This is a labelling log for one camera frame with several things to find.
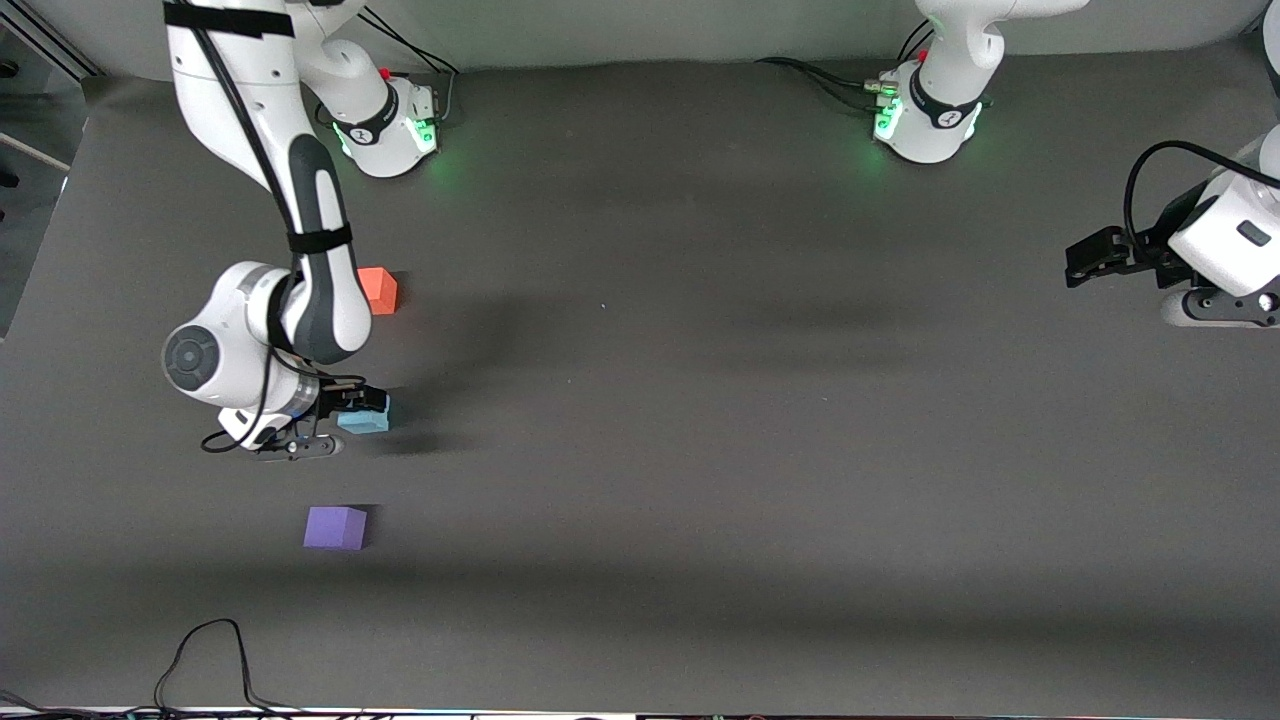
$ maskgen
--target gray table surface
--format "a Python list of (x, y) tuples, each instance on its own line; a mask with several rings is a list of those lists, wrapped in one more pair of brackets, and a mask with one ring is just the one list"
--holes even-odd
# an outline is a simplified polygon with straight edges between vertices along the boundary
[[(1280, 336), (1061, 277), (1143, 147), (1271, 127), (1260, 54), (991, 91), (922, 168), (780, 68), (465, 76), (439, 156), (339, 170), (406, 295), (346, 365), (397, 427), (289, 465), (198, 452), (159, 369), (287, 261), (269, 197), (172, 87), (100, 88), (0, 351), (0, 684), (141, 702), (230, 615), (307, 705), (1275, 717)], [(1206, 170), (1153, 161), (1140, 217)], [(328, 503), (372, 544), (303, 550)], [(238, 702), (228, 634), (188, 661), (172, 702)]]

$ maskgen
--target white robotic arm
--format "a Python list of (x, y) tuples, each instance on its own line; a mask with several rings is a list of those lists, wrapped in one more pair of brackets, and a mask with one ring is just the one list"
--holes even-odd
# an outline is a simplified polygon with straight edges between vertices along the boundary
[(873, 137), (913, 163), (941, 163), (973, 136), (982, 91), (1005, 58), (1005, 37), (995, 23), (1047, 18), (1089, 0), (915, 0), (933, 26), (928, 58), (908, 58), (881, 73), (904, 88), (888, 102)]
[[(1263, 18), (1268, 72), (1280, 88), (1280, 12)], [(1066, 284), (1153, 270), (1161, 288), (1190, 290), (1165, 299), (1166, 322), (1184, 327), (1280, 327), (1280, 126), (1256, 147), (1257, 169), (1183, 141), (1147, 149), (1129, 173), (1124, 227), (1106, 227), (1066, 250)], [(1165, 149), (1193, 152), (1225, 168), (1170, 202), (1138, 232), (1133, 196), (1147, 160)]]
[[(234, 442), (218, 451), (239, 446), (282, 451), (291, 459), (305, 456), (288, 447), (284, 436), (296, 430), (298, 419), (385, 407), (385, 393), (365, 386), (362, 378), (325, 375), (306, 366), (337, 363), (358, 351), (369, 337), (370, 310), (356, 274), (333, 160), (312, 133), (302, 105), (296, 17), (297, 10), (287, 12), (284, 0), (165, 5), (183, 118), (210, 151), (271, 192), (288, 229), (293, 266), (232, 265), (205, 307), (169, 336), (164, 370), (182, 392), (223, 407), (219, 421)], [(320, 47), (320, 40), (310, 42)], [(364, 51), (339, 53), (353, 67), (362, 68), (361, 59), (369, 63)], [(370, 69), (381, 95), (376, 104), (366, 101), (362, 115), (357, 102), (346, 105), (353, 120), (375, 115), (393, 95), (371, 64)], [(352, 96), (367, 100), (370, 92), (360, 88), (369, 85), (369, 74), (330, 78), (328, 94), (342, 95), (347, 83), (356, 87)], [(315, 447), (315, 454), (328, 455), (340, 445), (324, 438)]]
[(435, 96), (404, 78), (383, 77), (365, 49), (329, 36), (365, 0), (289, 3), (298, 78), (334, 117), (342, 149), (365, 174), (389, 178), (435, 152)]

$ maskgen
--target black cable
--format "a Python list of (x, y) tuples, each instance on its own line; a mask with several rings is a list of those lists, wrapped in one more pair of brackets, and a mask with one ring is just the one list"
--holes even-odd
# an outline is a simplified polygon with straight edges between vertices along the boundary
[(1196, 145), (1194, 142), (1187, 142), (1185, 140), (1165, 140), (1162, 142), (1152, 145), (1151, 147), (1146, 149), (1142, 152), (1142, 155), (1138, 155), (1137, 160), (1134, 160), (1133, 168), (1129, 169), (1129, 179), (1125, 182), (1124, 186), (1124, 232), (1129, 237), (1129, 243), (1133, 246), (1134, 252), (1137, 252), (1142, 258), (1142, 260), (1148, 265), (1152, 265), (1151, 256), (1147, 255), (1147, 249), (1143, 247), (1140, 242), (1138, 242), (1138, 232), (1134, 229), (1133, 195), (1134, 195), (1134, 188), (1138, 186), (1138, 176), (1142, 173), (1142, 168), (1143, 165), (1147, 164), (1147, 160), (1149, 160), (1151, 156), (1155, 155), (1156, 152), (1160, 152), (1161, 150), (1169, 147), (1176, 150), (1185, 150), (1192, 155), (1198, 155), (1211, 163), (1221, 165), (1228, 170), (1231, 170), (1233, 173), (1239, 173), (1249, 178), (1251, 181), (1260, 182), (1275, 190), (1280, 190), (1280, 178), (1274, 178), (1266, 173), (1262, 173), (1261, 170), (1254, 170), (1253, 168), (1238, 163), (1225, 155), (1219, 155), (1217, 152), (1213, 152), (1212, 150), (1202, 145)]
[(782, 65), (786, 68), (795, 68), (805, 74), (817, 76), (832, 85), (838, 85), (841, 87), (856, 87), (863, 88), (863, 82), (856, 79), (842, 78), (835, 73), (824, 70), (813, 63), (805, 63), (804, 60), (796, 60), (795, 58), (783, 58), (781, 55), (771, 55), (768, 58), (760, 58), (756, 63), (764, 63), (767, 65)]
[(241, 445), (243, 445), (244, 441), (247, 441), (253, 434), (253, 430), (257, 429), (257, 421), (262, 419), (262, 411), (266, 410), (266, 388), (271, 384), (271, 357), (274, 357), (274, 352), (275, 348), (271, 347), (270, 352), (266, 354), (266, 361), (262, 363), (262, 388), (260, 391), (260, 397), (257, 398), (257, 411), (253, 413), (253, 421), (248, 424), (248, 429), (244, 430), (244, 436), (230, 445), (224, 445), (221, 447), (211, 447), (209, 445), (210, 441), (218, 439), (223, 436), (230, 437), (230, 433), (228, 433), (227, 430), (218, 430), (216, 433), (212, 433), (205, 437), (205, 439), (200, 441), (200, 450), (204, 450), (210, 455), (220, 455), (223, 452), (230, 452), (237, 447), (239, 447)]
[(911, 44), (911, 38), (915, 37), (915, 33), (918, 33), (922, 29), (924, 29), (925, 26), (928, 26), (928, 24), (929, 24), (929, 19), (924, 18), (923, 20), (920, 20), (920, 24), (915, 26), (915, 29), (913, 29), (911, 33), (906, 36), (906, 40), (902, 41), (902, 46), (899, 47), (899, 50), (897, 50), (897, 61), (899, 63), (901, 63), (902, 60), (906, 59), (906, 46)]
[[(180, 5), (189, 5), (188, 0), (175, 0)], [(244, 105), (244, 99), (241, 97), (239, 90), (236, 88), (236, 81), (232, 79), (232, 74), (227, 70), (227, 64), (223, 61), (221, 54), (218, 53), (218, 47), (214, 46), (212, 40), (209, 37), (209, 31), (202, 28), (192, 28), (191, 31), (196, 36), (196, 44), (200, 45), (201, 53), (205, 55), (205, 60), (209, 61), (210, 68), (214, 70), (214, 76), (218, 78), (218, 85), (221, 86), (223, 92), (227, 95), (228, 102), (230, 102), (232, 110), (236, 113), (236, 120), (241, 126), (241, 131), (244, 133), (244, 140), (248, 141), (250, 149), (253, 151), (253, 158), (257, 160), (262, 176), (266, 179), (266, 188), (271, 192), (271, 199), (275, 200), (275, 206), (280, 211), (280, 218), (288, 229), (293, 229), (293, 214), (289, 211), (288, 204), (284, 201), (284, 190), (280, 187), (280, 181), (275, 177), (275, 170), (271, 168), (271, 159), (266, 154), (266, 149), (262, 146), (262, 138), (259, 137), (257, 129), (253, 127), (253, 119), (248, 114), (248, 108)]]
[(911, 49), (906, 51), (906, 55), (904, 55), (901, 59), (906, 60), (911, 55), (915, 55), (915, 51), (919, 50), (920, 46), (924, 45), (924, 41), (928, 40), (928, 38), (931, 38), (931, 37), (933, 37), (933, 28), (929, 28), (929, 32), (924, 33), (924, 37), (922, 37), (920, 40), (918, 40), (915, 42), (915, 45), (913, 45)]
[(859, 104), (854, 102), (852, 100), (850, 100), (850, 99), (845, 97), (844, 95), (840, 95), (835, 90), (827, 87), (826, 85), (822, 83), (822, 81), (819, 81), (818, 78), (815, 78), (815, 77), (813, 77), (813, 76), (810, 76), (808, 73), (805, 73), (805, 77), (809, 78), (810, 81), (813, 81), (813, 83), (818, 86), (818, 90), (826, 92), (836, 102), (840, 102), (845, 108), (849, 108), (851, 110), (858, 110), (859, 113), (868, 113), (868, 114), (876, 114), (878, 111), (877, 108), (873, 108), (870, 105), (859, 105)]
[(169, 669), (165, 670), (163, 675), (160, 675), (159, 680), (156, 680), (155, 688), (152, 688), (152, 691), (151, 691), (151, 702), (156, 707), (159, 707), (161, 710), (165, 710), (165, 705), (163, 702), (164, 701), (164, 685), (165, 685), (166, 682), (169, 682), (169, 676), (173, 675), (174, 670), (177, 670), (178, 665), (182, 662), (182, 652), (187, 648), (187, 642), (192, 638), (192, 635), (195, 635), (200, 630), (204, 630), (205, 628), (207, 628), (210, 625), (216, 625), (219, 623), (227, 623), (228, 625), (232, 626), (232, 630), (236, 632), (236, 647), (239, 650), (239, 661), (241, 661), (241, 693), (244, 696), (244, 702), (247, 702), (248, 705), (252, 705), (253, 707), (257, 707), (259, 710), (262, 710), (262, 711), (265, 711), (265, 712), (268, 712), (270, 715), (278, 715), (271, 708), (271, 706), (275, 706), (275, 707), (293, 707), (291, 705), (284, 705), (283, 702), (275, 702), (275, 701), (271, 701), (271, 700), (266, 700), (266, 698), (259, 696), (256, 692), (253, 692), (253, 680), (250, 676), (250, 671), (248, 671), (248, 653), (244, 652), (244, 637), (241, 634), (239, 623), (237, 623), (236, 620), (232, 620), (230, 618), (218, 618), (216, 620), (209, 620), (206, 623), (201, 623), (201, 624), (196, 625), (195, 628), (187, 630), (187, 634), (183, 635), (182, 642), (178, 643), (178, 650), (173, 653), (173, 662), (169, 664)]
[(372, 15), (372, 17), (374, 17), (374, 19), (376, 19), (376, 20), (378, 20), (378, 22), (380, 22), (380, 23), (383, 23), (383, 27), (384, 27), (384, 28), (387, 28), (388, 31), (390, 31), (390, 33), (392, 33), (392, 35), (393, 35), (393, 36), (394, 36), (394, 37), (396, 37), (397, 40), (399, 40), (401, 42), (403, 42), (403, 44), (404, 44), (406, 46), (408, 46), (408, 47), (410, 47), (411, 50), (413, 50), (415, 53), (420, 53), (420, 54), (422, 54), (422, 55), (426, 55), (428, 58), (430, 58), (430, 59), (433, 59), (433, 60), (435, 60), (435, 61), (440, 63), (440, 64), (442, 64), (442, 65), (444, 65), (445, 68), (449, 68), (449, 72), (452, 72), (453, 74), (458, 74), (458, 69), (453, 67), (453, 63), (451, 63), (451, 61), (445, 60), (444, 58), (440, 58), (439, 55), (435, 55), (435, 54), (433, 54), (433, 53), (428, 53), (426, 50), (422, 50), (421, 47), (419, 47), (419, 46), (413, 45), (412, 42), (407, 41), (407, 40), (404, 40), (404, 36), (402, 36), (402, 35), (401, 35), (401, 33), (399, 33), (399, 32), (398, 32), (398, 31), (397, 31), (396, 28), (393, 28), (393, 27), (392, 27), (392, 23), (389, 23), (389, 22), (384, 20), (384, 19), (383, 19), (383, 17), (378, 14), (378, 10), (375, 10), (375, 9), (372, 9), (372, 8), (369, 8), (369, 6), (366, 6), (365, 9), (366, 9), (366, 10), (369, 10), (369, 14), (370, 14), (370, 15)]
[(271, 720), (271, 719), (284, 719), (284, 720), (302, 720), (302, 719), (325, 719), (325, 720), (390, 720), (393, 717), (422, 717), (422, 720), (433, 720), (438, 717), (431, 712), (411, 711), (411, 712), (397, 712), (396, 715), (351, 715), (349, 712), (342, 711), (310, 711), (301, 710), (289, 706), (285, 707), (289, 712), (280, 712), (274, 708), (266, 707), (253, 707), (252, 710), (182, 710), (177, 707), (152, 707), (152, 706), (138, 706), (131, 707), (129, 710), (113, 710), (110, 712), (97, 712), (82, 707), (38, 707), (38, 706), (22, 706), (29, 712), (10, 712), (0, 714), (3, 720)]
[(13, 693), (13, 692), (5, 691), (5, 689), (0, 689), (0, 700), (3, 700), (4, 702), (8, 702), (9, 705), (17, 705), (18, 707), (26, 707), (27, 710), (31, 710), (32, 712), (37, 712), (37, 714), (41, 714), (41, 715), (61, 716), (61, 717), (99, 717), (100, 716), (97, 712), (93, 712), (91, 710), (76, 710), (76, 708), (72, 708), (72, 707), (41, 707), (41, 706), (38, 706), (38, 705), (36, 705), (33, 702), (29, 702), (29, 701), (24, 700), (18, 693)]
[(449, 119), (449, 113), (453, 111), (453, 85), (458, 82), (458, 74), (449, 74), (449, 87), (444, 92), (444, 111), (440, 113), (440, 122)]
[[(178, 4), (189, 5), (188, 0), (175, 0)], [(244, 99), (241, 96), (239, 90), (236, 87), (236, 81), (232, 79), (230, 72), (227, 69), (227, 64), (223, 61), (221, 54), (214, 45), (214, 41), (209, 37), (209, 31), (202, 28), (192, 28), (191, 31), (196, 37), (196, 44), (200, 45), (200, 51), (205, 55), (205, 60), (209, 67), (214, 70), (214, 77), (218, 78), (218, 85), (221, 87), (223, 94), (227, 96), (227, 101), (232, 106), (232, 111), (236, 114), (236, 120), (241, 126), (241, 132), (244, 133), (244, 140), (248, 142), (250, 149), (253, 151), (253, 158), (257, 160), (259, 168), (262, 172), (262, 178), (266, 181), (266, 187), (271, 193), (271, 200), (275, 201), (275, 208), (280, 213), (280, 218), (284, 220), (285, 228), (293, 231), (293, 214), (289, 211), (288, 202), (284, 200), (284, 188), (280, 186), (280, 178), (276, 177), (275, 169), (271, 167), (271, 159), (266, 154), (266, 147), (262, 145), (262, 138), (257, 135), (257, 128), (253, 126), (253, 119), (248, 114), (248, 106), (244, 105)], [(205, 439), (200, 441), (200, 448), (210, 454), (230, 452), (247, 441), (257, 427), (259, 420), (262, 418), (262, 411), (266, 409), (266, 389), (271, 379), (271, 354), (266, 355), (266, 361), (262, 366), (262, 392), (257, 401), (257, 413), (253, 415), (253, 420), (250, 423), (248, 429), (244, 432), (244, 437), (236, 441), (234, 445), (228, 445), (223, 447), (211, 447), (210, 441), (219, 438), (221, 436), (230, 437), (230, 433), (225, 430), (219, 430), (207, 436)]]
[(452, 72), (454, 74), (461, 74), (461, 72), (456, 67), (453, 67), (453, 63), (445, 60), (444, 58), (440, 58), (439, 55), (436, 55), (434, 53), (429, 53), (426, 50), (422, 50), (421, 47), (419, 47), (417, 45), (413, 45), (408, 40), (404, 40), (404, 36), (401, 35), (394, 27), (392, 27), (392, 24), (389, 22), (384, 20), (383, 17), (378, 14), (378, 10), (374, 10), (372, 8), (367, 8), (367, 6), (365, 8), (365, 10), (369, 10), (369, 14), (372, 15), (372, 18), (376, 19), (378, 22), (375, 23), (374, 19), (366, 18), (365, 15), (356, 15), (356, 17), (360, 18), (361, 20), (364, 20), (367, 26), (370, 26), (374, 29), (376, 29), (378, 32), (385, 35), (387, 37), (390, 37), (396, 42), (399, 42), (404, 47), (408, 47), (410, 50), (412, 50), (428, 65), (431, 65), (433, 70), (435, 70), (438, 73), (443, 73), (444, 70), (442, 70), (439, 67), (435, 65), (435, 63), (440, 63), (442, 65), (444, 65), (445, 68), (448, 68), (449, 72)]
[(837, 83), (841, 87), (861, 87), (863, 83), (860, 82), (854, 83), (854, 81), (849, 81), (840, 76), (835, 76), (832, 73), (828, 73), (827, 70), (823, 70), (822, 68), (818, 68), (803, 60), (796, 60), (794, 58), (778, 58), (778, 56), (760, 58), (759, 60), (756, 60), (756, 63), (764, 63), (767, 65), (782, 65), (786, 68), (792, 68), (795, 70), (799, 70), (801, 74), (804, 74), (804, 77), (809, 78), (814, 85), (817, 85), (818, 90), (826, 92), (836, 102), (840, 102), (845, 108), (858, 110), (859, 113), (869, 113), (869, 114), (874, 114), (878, 111), (877, 108), (873, 108), (870, 105), (859, 105), (852, 100), (845, 97), (844, 95), (840, 95), (838, 92), (828, 87), (826, 83), (823, 83), (823, 79), (832, 78), (831, 82)]
[(298, 368), (298, 366), (294, 366), (294, 365), (289, 365), (288, 363), (284, 361), (283, 357), (280, 357), (279, 350), (275, 348), (275, 347), (271, 348), (271, 355), (275, 356), (275, 359), (279, 360), (282, 365), (284, 365), (285, 368), (289, 368), (291, 370), (293, 370), (294, 373), (297, 373), (300, 375), (306, 375), (308, 378), (316, 378), (319, 380), (330, 380), (330, 382), (346, 380), (342, 384), (352, 383), (356, 387), (364, 387), (364, 386), (369, 384), (369, 379), (366, 379), (364, 375), (330, 375), (329, 373), (321, 373), (321, 372), (314, 372), (314, 370), (305, 370), (302, 368)]
[(430, 65), (431, 72), (435, 72), (435, 73), (443, 73), (444, 72), (444, 70), (442, 70), (439, 68), (439, 65), (436, 65), (435, 63), (433, 63), (430, 58), (428, 58), (424, 53), (421, 53), (419, 47), (411, 45), (403, 37), (401, 37), (399, 35), (397, 35), (396, 31), (387, 29), (387, 28), (379, 26), (378, 23), (375, 23), (374, 20), (366, 18), (365, 15), (356, 15), (356, 17), (360, 18), (369, 27), (376, 29), (378, 32), (385, 35), (387, 37), (389, 37), (389, 38), (394, 40), (396, 42), (399, 42), (401, 45), (403, 45), (403, 46), (408, 47), (410, 50), (412, 50), (413, 54), (417, 55), (419, 60), (422, 60), (424, 63), (426, 63), (428, 65)]

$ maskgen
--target black strap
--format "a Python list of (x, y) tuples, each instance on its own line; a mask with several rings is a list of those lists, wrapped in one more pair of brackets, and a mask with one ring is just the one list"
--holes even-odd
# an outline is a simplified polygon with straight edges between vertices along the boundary
[(165, 3), (164, 22), (174, 27), (230, 32), (257, 38), (264, 35), (293, 37), (293, 20), (289, 15), (266, 10), (229, 10)]
[(929, 122), (933, 127), (938, 129), (951, 129), (960, 124), (961, 120), (973, 113), (974, 108), (982, 97), (974, 97), (973, 100), (965, 102), (964, 105), (947, 105), (946, 102), (934, 99), (928, 92), (924, 91), (924, 85), (920, 83), (920, 68), (916, 68), (911, 73), (911, 82), (908, 86), (911, 92), (911, 100), (915, 106), (924, 110), (924, 114), (929, 117)]
[(284, 332), (284, 301), (287, 300), (285, 293), (293, 290), (296, 282), (292, 272), (280, 278), (280, 282), (271, 288), (271, 295), (266, 301), (266, 341), (271, 347), (279, 347), (285, 352), (293, 352), (293, 343), (289, 342), (289, 336)]
[(334, 120), (338, 123), (338, 129), (343, 135), (351, 138), (356, 145), (372, 145), (378, 142), (381, 137), (383, 131), (390, 127), (396, 120), (396, 109), (399, 105), (399, 96), (396, 95), (396, 86), (387, 83), (387, 101), (383, 102), (383, 109), (378, 111), (374, 117), (369, 118), (362, 123), (344, 123), (342, 120)]
[(289, 250), (302, 255), (319, 255), (351, 242), (351, 225), (335, 231), (289, 233)]

